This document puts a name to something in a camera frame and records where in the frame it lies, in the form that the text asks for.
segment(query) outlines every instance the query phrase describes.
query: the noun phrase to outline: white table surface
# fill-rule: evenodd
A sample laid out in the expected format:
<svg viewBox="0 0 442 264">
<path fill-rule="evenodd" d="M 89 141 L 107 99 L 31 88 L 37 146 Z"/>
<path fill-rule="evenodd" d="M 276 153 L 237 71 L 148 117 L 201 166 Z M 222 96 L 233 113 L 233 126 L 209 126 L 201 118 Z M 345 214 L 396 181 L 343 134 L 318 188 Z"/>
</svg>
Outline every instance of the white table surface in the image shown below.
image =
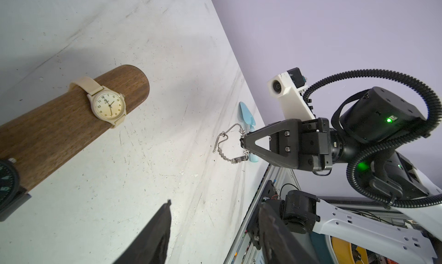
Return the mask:
<svg viewBox="0 0 442 264">
<path fill-rule="evenodd" d="M 0 223 L 0 263 L 112 263 L 168 199 L 168 262 L 222 263 L 268 164 L 212 153 L 240 101 L 264 124 L 211 0 L 0 0 L 0 12 L 0 123 L 120 64 L 150 82 L 122 125 Z M 225 154 L 241 155 L 229 137 Z"/>
</svg>

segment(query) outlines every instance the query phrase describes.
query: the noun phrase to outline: chain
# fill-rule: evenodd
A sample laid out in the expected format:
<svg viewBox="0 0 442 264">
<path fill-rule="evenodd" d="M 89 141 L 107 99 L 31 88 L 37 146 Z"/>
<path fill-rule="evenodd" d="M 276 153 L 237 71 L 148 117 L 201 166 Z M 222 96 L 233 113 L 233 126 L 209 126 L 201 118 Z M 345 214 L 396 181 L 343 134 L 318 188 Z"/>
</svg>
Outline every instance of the chain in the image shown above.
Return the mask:
<svg viewBox="0 0 442 264">
<path fill-rule="evenodd" d="M 224 160 L 231 162 L 232 164 L 235 163 L 240 163 L 240 162 L 245 162 L 248 160 L 248 155 L 249 155 L 249 151 L 248 150 L 244 150 L 244 156 L 241 157 L 237 157 L 237 158 L 228 158 L 226 157 L 220 147 L 220 144 L 223 143 L 224 141 L 229 139 L 229 136 L 227 135 L 227 133 L 232 130 L 235 126 L 239 126 L 240 127 L 240 133 L 241 133 L 241 137 L 244 137 L 244 135 L 246 134 L 246 131 L 244 131 L 244 129 L 241 127 L 240 124 L 235 123 L 232 127 L 230 127 L 227 131 L 225 132 L 221 132 L 218 137 L 217 140 L 215 141 L 215 146 L 213 147 L 213 152 L 215 153 L 216 151 L 218 151 L 218 153 L 220 154 L 221 158 L 223 158 Z"/>
</svg>

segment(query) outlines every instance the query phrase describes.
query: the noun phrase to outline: watch face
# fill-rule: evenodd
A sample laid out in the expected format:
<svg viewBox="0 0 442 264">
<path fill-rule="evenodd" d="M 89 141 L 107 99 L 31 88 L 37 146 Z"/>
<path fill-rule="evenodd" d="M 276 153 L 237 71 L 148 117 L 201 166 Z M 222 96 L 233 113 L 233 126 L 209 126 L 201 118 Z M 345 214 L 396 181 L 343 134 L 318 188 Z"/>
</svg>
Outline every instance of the watch face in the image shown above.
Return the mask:
<svg viewBox="0 0 442 264">
<path fill-rule="evenodd" d="M 119 94 L 106 90 L 99 94 L 93 104 L 96 114 L 104 119 L 113 120 L 120 117 L 124 112 L 124 100 Z"/>
<path fill-rule="evenodd" d="M 17 171 L 8 161 L 0 160 L 0 209 L 14 198 L 18 188 Z"/>
</svg>

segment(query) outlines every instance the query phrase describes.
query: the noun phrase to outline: wooden log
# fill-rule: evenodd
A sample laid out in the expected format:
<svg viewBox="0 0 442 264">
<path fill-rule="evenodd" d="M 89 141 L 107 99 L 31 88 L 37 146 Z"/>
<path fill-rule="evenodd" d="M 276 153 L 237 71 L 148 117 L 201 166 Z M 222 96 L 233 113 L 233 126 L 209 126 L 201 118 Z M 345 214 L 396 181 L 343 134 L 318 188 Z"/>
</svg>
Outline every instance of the wooden log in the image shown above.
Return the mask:
<svg viewBox="0 0 442 264">
<path fill-rule="evenodd" d="M 131 65 L 114 68 L 95 80 L 125 96 L 128 116 L 149 95 L 147 77 Z M 20 185 L 29 191 L 111 126 L 92 113 L 86 92 L 77 86 L 0 126 L 0 158 L 17 160 Z"/>
</svg>

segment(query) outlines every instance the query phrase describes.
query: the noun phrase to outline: lavender wall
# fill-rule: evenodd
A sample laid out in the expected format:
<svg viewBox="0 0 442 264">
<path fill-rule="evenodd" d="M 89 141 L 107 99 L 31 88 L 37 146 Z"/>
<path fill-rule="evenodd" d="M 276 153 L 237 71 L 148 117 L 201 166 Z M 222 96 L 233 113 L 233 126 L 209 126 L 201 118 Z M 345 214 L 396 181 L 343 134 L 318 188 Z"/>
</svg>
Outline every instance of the lavender wall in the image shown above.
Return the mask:
<svg viewBox="0 0 442 264">
<path fill-rule="evenodd" d="M 266 82 L 299 67 L 311 85 L 329 75 L 381 68 L 412 75 L 442 95 L 442 0 L 212 0 L 266 124 L 282 120 Z M 388 80 L 344 80 L 312 95 L 314 113 L 331 118 L 344 99 L 382 86 L 426 108 L 412 90 Z M 431 138 L 404 145 L 409 157 L 442 186 L 442 127 Z M 297 173 L 304 190 L 318 195 L 356 195 L 345 166 L 329 177 Z"/>
</svg>

